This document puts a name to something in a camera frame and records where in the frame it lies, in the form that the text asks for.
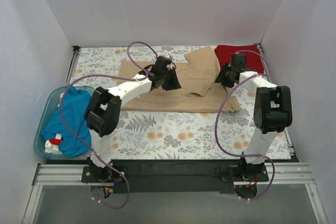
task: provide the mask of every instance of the floral pattern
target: floral pattern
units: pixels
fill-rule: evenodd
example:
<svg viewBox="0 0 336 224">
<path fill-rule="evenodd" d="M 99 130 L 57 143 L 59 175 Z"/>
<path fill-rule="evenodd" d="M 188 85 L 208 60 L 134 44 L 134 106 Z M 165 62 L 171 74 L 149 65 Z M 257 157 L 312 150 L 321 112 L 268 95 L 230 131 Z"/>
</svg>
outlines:
<svg viewBox="0 0 336 224">
<path fill-rule="evenodd" d="M 200 46 L 157 46 L 159 55 L 185 62 L 184 55 Z M 131 48 L 137 61 L 154 60 L 147 47 Z M 72 80 L 103 73 L 117 76 L 120 63 L 127 60 L 125 47 L 82 48 Z M 110 88 L 116 79 L 86 78 L 76 85 Z M 248 145 L 254 132 L 254 95 L 238 88 L 234 95 L 242 109 L 236 113 L 222 113 L 219 118 L 218 136 L 223 148 L 240 154 Z M 121 111 L 119 124 L 111 134 L 110 151 L 113 159 L 220 159 L 232 158 L 224 154 L 214 139 L 216 113 L 173 113 Z M 287 138 L 279 133 L 268 155 L 274 159 L 289 159 Z"/>
</svg>

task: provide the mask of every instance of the gray wall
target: gray wall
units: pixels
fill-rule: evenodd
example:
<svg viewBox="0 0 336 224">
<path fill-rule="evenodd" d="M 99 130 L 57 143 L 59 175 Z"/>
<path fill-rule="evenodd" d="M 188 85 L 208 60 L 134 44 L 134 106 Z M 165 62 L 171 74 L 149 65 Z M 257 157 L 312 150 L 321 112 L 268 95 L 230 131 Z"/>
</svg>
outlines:
<svg viewBox="0 0 336 224">
<path fill-rule="evenodd" d="M 36 129 L 65 83 L 72 48 L 46 0 L 0 0 L 0 223 L 21 223 L 37 157 Z"/>
<path fill-rule="evenodd" d="M 72 45 L 251 44 L 281 0 L 47 0 Z"/>
<path fill-rule="evenodd" d="M 283 0 L 262 40 L 274 80 L 291 88 L 296 152 L 336 223 L 336 0 Z"/>
</svg>

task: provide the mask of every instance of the purple cable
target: purple cable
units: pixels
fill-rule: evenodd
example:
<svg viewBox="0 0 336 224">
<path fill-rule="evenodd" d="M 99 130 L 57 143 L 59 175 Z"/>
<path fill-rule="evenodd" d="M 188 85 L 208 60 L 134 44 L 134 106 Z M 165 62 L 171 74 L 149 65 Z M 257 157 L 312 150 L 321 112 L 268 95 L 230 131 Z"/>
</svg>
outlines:
<svg viewBox="0 0 336 224">
<path fill-rule="evenodd" d="M 264 61 L 264 63 L 266 64 L 266 66 L 268 68 L 268 71 L 270 71 L 269 64 L 267 63 L 267 60 L 261 54 L 258 54 L 257 52 L 254 52 L 252 50 L 239 50 L 238 52 L 252 52 L 255 55 L 258 55 Z"/>
<path fill-rule="evenodd" d="M 131 55 L 130 55 L 130 48 L 132 47 L 132 45 L 134 45 L 134 44 L 136 44 L 136 43 L 141 43 L 141 44 L 144 44 L 145 46 L 149 47 L 149 48 L 155 53 L 156 58 L 157 58 L 158 54 L 155 52 L 155 50 L 154 50 L 151 46 L 149 46 L 148 44 L 146 44 L 146 43 L 144 43 L 144 42 L 135 41 L 135 42 L 133 42 L 133 43 L 131 43 L 131 44 L 128 45 L 128 47 L 127 47 L 127 55 L 128 55 L 128 57 L 130 58 L 130 60 L 131 60 L 131 61 L 132 61 L 138 68 L 142 69 L 142 70 L 145 72 L 145 77 L 140 78 L 140 79 L 130 79 L 130 78 L 124 78 L 124 77 L 118 77 L 118 76 L 110 76 L 110 75 L 108 75 L 108 74 L 89 74 L 89 75 L 87 75 L 87 76 L 82 76 L 82 77 L 78 78 L 77 80 L 73 81 L 73 82 L 66 88 L 66 90 L 65 90 L 65 92 L 64 92 L 64 95 L 63 95 L 63 97 L 61 98 L 61 101 L 60 101 L 60 103 L 59 103 L 59 114 L 60 114 L 62 123 L 63 123 L 64 126 L 70 131 L 70 133 L 71 133 L 72 135 L 74 135 L 74 136 L 75 136 L 78 140 L 80 140 L 82 143 L 84 143 L 84 144 L 85 144 L 85 145 L 86 145 L 86 146 L 93 152 L 93 154 L 97 157 L 97 159 L 98 159 L 101 163 L 103 163 L 104 165 L 106 165 L 108 168 L 110 168 L 112 171 L 114 171 L 115 173 L 117 173 L 118 175 L 120 175 L 120 176 L 125 180 L 125 183 L 126 183 L 126 186 L 127 186 L 127 197 L 126 197 L 125 202 L 124 202 L 122 205 L 116 207 L 116 206 L 114 206 L 114 205 L 112 205 L 112 204 L 110 204 L 110 203 L 108 203 L 108 202 L 106 202 L 106 201 L 104 201 L 104 200 L 101 200 L 101 199 L 98 199 L 98 198 L 93 197 L 93 198 L 94 198 L 95 200 L 97 200 L 98 202 L 101 202 L 101 203 L 103 203 L 104 205 L 106 205 L 106 206 L 108 206 L 108 207 L 110 207 L 110 208 L 113 208 L 113 209 L 121 209 L 121 208 L 123 208 L 123 207 L 127 204 L 128 200 L 129 200 L 129 198 L 130 198 L 130 192 L 131 192 L 130 184 L 129 184 L 128 180 L 126 179 L 126 177 L 125 177 L 121 172 L 119 172 L 117 169 L 115 169 L 115 168 L 112 167 L 111 165 L 107 164 L 104 160 L 102 160 L 101 157 L 96 153 L 96 151 L 91 147 L 91 145 L 89 145 L 88 143 L 86 143 L 80 136 L 78 136 L 78 135 L 77 135 L 77 134 L 76 134 L 76 133 L 69 127 L 69 125 L 66 123 L 66 121 L 64 120 L 64 117 L 63 117 L 63 110 L 62 110 L 62 109 L 63 109 L 63 101 L 64 101 L 64 97 L 65 97 L 66 94 L 68 93 L 69 89 L 70 89 L 75 83 L 77 83 L 77 82 L 79 82 L 80 80 L 83 80 L 83 79 L 85 79 L 85 78 L 88 78 L 88 77 L 107 77 L 107 78 L 120 79 L 120 80 L 126 80 L 126 81 L 143 81 L 143 80 L 147 79 L 147 77 L 148 77 L 148 72 L 147 72 L 147 70 L 145 70 L 144 68 L 142 68 L 141 66 L 139 66 L 139 65 L 132 59 L 132 57 L 131 57 Z"/>
<path fill-rule="evenodd" d="M 218 121 L 219 121 L 219 116 L 220 116 L 220 113 L 222 112 L 222 108 L 224 106 L 224 104 L 227 102 L 227 100 L 229 99 L 230 95 L 232 95 L 232 93 L 241 85 L 243 85 L 245 82 L 249 81 L 250 79 L 254 78 L 254 77 L 257 77 L 258 75 L 255 74 L 253 76 L 250 76 L 248 78 L 246 78 L 244 81 L 240 82 L 239 84 L 235 85 L 231 91 L 229 92 L 229 94 L 226 96 L 226 98 L 224 99 L 223 103 L 220 105 L 219 107 L 219 110 L 217 112 L 217 117 L 216 117 L 216 121 L 215 121 L 215 140 L 216 140 L 216 143 L 218 145 L 218 147 L 222 150 L 222 152 L 224 152 L 225 154 L 229 155 L 229 156 L 233 156 L 233 157 L 263 157 L 267 160 L 270 161 L 271 165 L 272 165 L 272 177 L 271 177 L 271 180 L 269 181 L 269 184 L 267 185 L 266 189 L 261 193 L 259 194 L 258 196 L 256 196 L 255 198 L 252 198 L 250 200 L 256 200 L 256 199 L 259 199 L 260 197 L 262 197 L 267 191 L 268 189 L 270 188 L 270 186 L 272 185 L 272 182 L 274 180 L 274 176 L 275 176 L 275 167 L 274 167 L 274 163 L 272 161 L 271 158 L 269 158 L 268 156 L 264 156 L 262 154 L 246 154 L 246 155 L 239 155 L 239 154 L 233 154 L 233 153 L 230 153 L 228 151 L 226 151 L 219 143 L 219 140 L 218 140 L 218 134 L 217 134 L 217 128 L 218 128 Z"/>
</svg>

